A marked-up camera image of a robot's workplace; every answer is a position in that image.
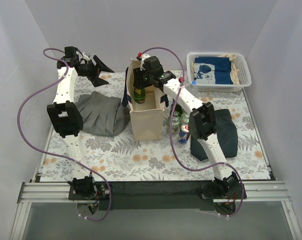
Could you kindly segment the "red tab drink can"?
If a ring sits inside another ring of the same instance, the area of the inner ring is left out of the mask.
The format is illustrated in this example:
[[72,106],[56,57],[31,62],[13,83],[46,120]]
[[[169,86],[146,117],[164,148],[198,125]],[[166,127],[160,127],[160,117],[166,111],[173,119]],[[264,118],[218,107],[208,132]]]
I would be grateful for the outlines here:
[[179,130],[178,142],[180,144],[186,144],[190,136],[189,126],[187,124],[182,124]]

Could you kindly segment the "green Perrier bottle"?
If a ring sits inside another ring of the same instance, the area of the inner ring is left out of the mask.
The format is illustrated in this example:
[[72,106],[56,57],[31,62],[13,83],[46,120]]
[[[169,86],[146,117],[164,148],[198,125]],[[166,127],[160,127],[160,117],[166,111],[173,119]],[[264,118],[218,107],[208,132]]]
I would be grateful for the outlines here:
[[[173,107],[174,107],[174,103],[171,105],[171,111],[170,111],[170,114],[173,110]],[[183,114],[183,108],[181,107],[181,105],[179,104],[176,104],[174,110],[178,113],[179,116],[181,116]]]
[[137,104],[144,103],[145,99],[146,99],[146,91],[145,91],[145,89],[144,88],[136,88],[136,87],[134,87],[133,98],[134,98],[134,101]]

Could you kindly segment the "clear chang bottle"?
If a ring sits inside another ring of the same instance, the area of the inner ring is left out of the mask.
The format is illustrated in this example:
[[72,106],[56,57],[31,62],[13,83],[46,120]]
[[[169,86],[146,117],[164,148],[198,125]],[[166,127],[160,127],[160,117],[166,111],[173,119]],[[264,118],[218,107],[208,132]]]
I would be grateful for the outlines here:
[[177,111],[174,111],[173,118],[171,116],[168,117],[167,121],[167,130],[168,132],[175,133],[180,129],[180,116]]
[[184,112],[182,115],[181,115],[181,124],[182,125],[188,125],[189,124],[189,114]]

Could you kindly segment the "beige canvas tote bag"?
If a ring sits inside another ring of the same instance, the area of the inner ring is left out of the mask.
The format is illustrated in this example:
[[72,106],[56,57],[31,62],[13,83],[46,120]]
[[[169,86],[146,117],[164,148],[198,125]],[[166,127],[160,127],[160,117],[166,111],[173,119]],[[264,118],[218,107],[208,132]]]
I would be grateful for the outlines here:
[[135,140],[151,141],[162,139],[164,108],[168,105],[166,95],[154,86],[145,88],[146,98],[143,103],[136,103],[133,97],[133,69],[139,69],[140,63],[131,60],[125,72],[124,95],[122,106],[129,108],[132,131]]

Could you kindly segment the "clear Chang bottle back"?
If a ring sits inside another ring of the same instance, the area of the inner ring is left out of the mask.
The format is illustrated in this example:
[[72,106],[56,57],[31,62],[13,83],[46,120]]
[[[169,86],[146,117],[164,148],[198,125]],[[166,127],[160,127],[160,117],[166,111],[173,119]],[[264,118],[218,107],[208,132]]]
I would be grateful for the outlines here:
[[182,125],[188,125],[189,124],[189,114],[184,112],[182,115],[181,115],[181,124]]

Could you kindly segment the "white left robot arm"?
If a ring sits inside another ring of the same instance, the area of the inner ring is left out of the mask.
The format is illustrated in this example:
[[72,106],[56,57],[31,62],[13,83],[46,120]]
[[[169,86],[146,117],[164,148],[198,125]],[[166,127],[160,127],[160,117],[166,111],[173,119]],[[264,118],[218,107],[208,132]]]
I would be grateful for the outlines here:
[[96,55],[91,59],[89,55],[81,53],[74,46],[65,47],[65,55],[57,63],[58,76],[63,79],[57,85],[57,92],[53,103],[47,106],[47,112],[56,133],[63,139],[69,157],[74,159],[73,180],[70,183],[73,193],[92,200],[98,190],[90,170],[80,164],[85,164],[81,131],[84,123],[74,103],[75,83],[78,76],[86,77],[94,87],[107,85],[108,82],[99,77],[101,72],[114,71],[107,67]]

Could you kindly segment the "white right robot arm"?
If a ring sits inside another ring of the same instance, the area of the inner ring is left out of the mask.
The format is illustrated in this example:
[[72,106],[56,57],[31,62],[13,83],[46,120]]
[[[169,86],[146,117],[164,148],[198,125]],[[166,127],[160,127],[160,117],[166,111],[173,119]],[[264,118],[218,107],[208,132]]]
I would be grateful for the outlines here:
[[214,188],[221,198],[228,199],[239,184],[234,170],[227,165],[226,158],[218,142],[215,112],[212,103],[204,103],[183,87],[177,77],[170,71],[164,71],[158,57],[139,53],[140,63],[137,76],[134,77],[136,87],[154,86],[164,94],[175,98],[189,115],[190,135],[196,139],[205,151],[214,173]]

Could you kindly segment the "Pocari Sweat plastic bottle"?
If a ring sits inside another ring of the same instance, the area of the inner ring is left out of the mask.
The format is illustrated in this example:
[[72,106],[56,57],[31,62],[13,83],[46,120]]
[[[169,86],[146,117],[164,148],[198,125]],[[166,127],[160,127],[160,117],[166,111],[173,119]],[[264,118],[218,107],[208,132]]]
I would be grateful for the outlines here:
[[189,86],[187,87],[188,91],[195,97],[198,98],[198,87],[197,87],[197,82],[192,81]]

